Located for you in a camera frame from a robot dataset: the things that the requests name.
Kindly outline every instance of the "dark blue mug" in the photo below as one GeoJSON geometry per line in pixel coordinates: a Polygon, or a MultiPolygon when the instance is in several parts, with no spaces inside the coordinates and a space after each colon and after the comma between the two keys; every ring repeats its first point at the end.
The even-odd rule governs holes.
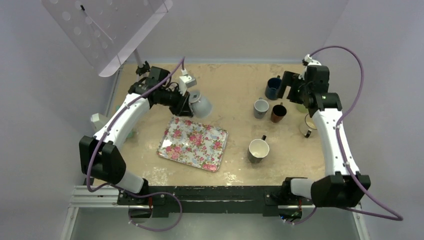
{"type": "Polygon", "coordinates": [[[268,83],[266,84],[265,88],[265,96],[269,100],[277,100],[278,99],[278,93],[281,86],[282,80],[280,76],[273,77],[268,80],[268,83]]]}

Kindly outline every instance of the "floral pattern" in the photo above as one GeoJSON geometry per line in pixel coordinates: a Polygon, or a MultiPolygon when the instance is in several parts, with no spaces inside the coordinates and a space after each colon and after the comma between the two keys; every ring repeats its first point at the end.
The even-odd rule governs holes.
{"type": "Polygon", "coordinates": [[[222,128],[174,116],[165,130],[157,154],[216,172],[221,164],[227,137],[228,132],[222,128]]]}

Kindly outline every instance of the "wooden table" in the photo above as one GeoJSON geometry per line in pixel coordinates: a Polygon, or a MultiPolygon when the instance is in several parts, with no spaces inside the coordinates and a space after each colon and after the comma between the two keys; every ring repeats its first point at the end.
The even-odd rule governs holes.
{"type": "MultiPolygon", "coordinates": [[[[175,64],[153,64],[173,70],[175,64]]],[[[137,66],[124,66],[113,108],[122,104],[128,88],[136,80],[137,66]]],[[[187,64],[186,69],[197,79],[197,86],[213,104],[213,112],[195,122],[211,124],[228,131],[228,141],[220,168],[216,172],[174,162],[156,154],[164,130],[171,119],[167,107],[155,105],[135,125],[136,133],[126,140],[121,154],[131,172],[146,178],[150,185],[159,186],[253,186],[280,185],[285,177],[308,177],[318,180],[324,176],[324,157],[319,135],[304,138],[299,124],[305,113],[287,99],[268,100],[267,80],[284,71],[300,72],[300,64],[187,64]],[[253,104],[258,98],[267,99],[270,110],[263,119],[253,116],[253,104]],[[271,108],[283,101],[287,115],[280,123],[270,121],[271,108]],[[253,139],[267,135],[269,155],[261,163],[251,164],[247,149],[253,139]]],[[[181,75],[177,71],[174,80],[181,75]]]]}

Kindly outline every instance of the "green object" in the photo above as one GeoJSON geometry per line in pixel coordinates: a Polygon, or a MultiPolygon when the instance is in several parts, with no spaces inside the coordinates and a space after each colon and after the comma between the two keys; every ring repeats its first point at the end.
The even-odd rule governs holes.
{"type": "MultiPolygon", "coordinates": [[[[118,112],[118,109],[121,107],[121,105],[118,105],[118,106],[116,106],[116,112],[118,112]]],[[[132,138],[132,137],[134,137],[134,129],[133,130],[131,130],[129,133],[128,133],[128,136],[126,136],[126,139],[130,139],[130,138],[132,138]]]]}
{"type": "Polygon", "coordinates": [[[296,109],[303,114],[308,113],[308,109],[303,104],[297,104],[296,109]]]}

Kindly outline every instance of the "mug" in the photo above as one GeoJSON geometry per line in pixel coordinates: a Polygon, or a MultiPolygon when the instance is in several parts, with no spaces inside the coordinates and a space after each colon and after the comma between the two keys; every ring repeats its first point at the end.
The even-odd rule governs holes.
{"type": "Polygon", "coordinates": [[[264,159],[270,152],[270,146],[265,141],[267,136],[263,135],[262,139],[254,139],[249,144],[247,150],[247,159],[253,164],[258,164],[264,159]]]}
{"type": "Polygon", "coordinates": [[[299,125],[299,131],[305,138],[311,137],[317,131],[317,127],[312,118],[309,117],[309,113],[306,114],[304,121],[299,125]]]}
{"type": "Polygon", "coordinates": [[[270,108],[270,104],[260,97],[258,100],[254,102],[253,105],[253,115],[257,119],[261,119],[265,116],[268,109],[270,108]]]}
{"type": "Polygon", "coordinates": [[[190,92],[188,102],[196,118],[206,118],[212,112],[211,102],[205,96],[201,95],[199,90],[190,92]]]}
{"type": "Polygon", "coordinates": [[[282,80],[280,76],[273,77],[268,80],[265,88],[265,96],[269,100],[277,100],[279,95],[279,88],[281,86],[282,80]]]}
{"type": "Polygon", "coordinates": [[[286,114],[287,114],[287,109],[283,106],[283,103],[280,103],[279,105],[275,105],[272,108],[271,121],[273,123],[278,123],[279,121],[281,121],[281,119],[284,118],[286,114]]]}

